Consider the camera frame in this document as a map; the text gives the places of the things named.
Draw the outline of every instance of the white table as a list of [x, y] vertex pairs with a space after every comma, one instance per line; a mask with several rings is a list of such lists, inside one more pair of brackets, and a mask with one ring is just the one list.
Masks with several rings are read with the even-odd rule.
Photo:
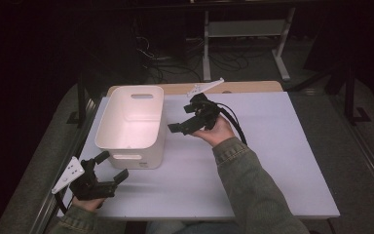
[[[235, 111], [248, 146], [257, 153], [294, 215], [301, 218], [340, 215], [287, 93], [207, 94], [207, 97]], [[100, 104], [80, 160], [101, 152], [94, 138], [107, 101], [105, 97]], [[183, 109], [188, 103], [185, 95], [166, 95], [169, 124], [191, 117]], [[119, 171], [108, 160], [95, 167], [100, 181], [111, 181]], [[68, 189], [63, 201], [67, 204], [70, 199]], [[162, 165], [156, 170], [130, 170], [129, 178], [118, 186], [114, 198], [105, 201], [98, 215], [125, 220], [234, 216], [210, 146], [199, 138], [169, 131]]]

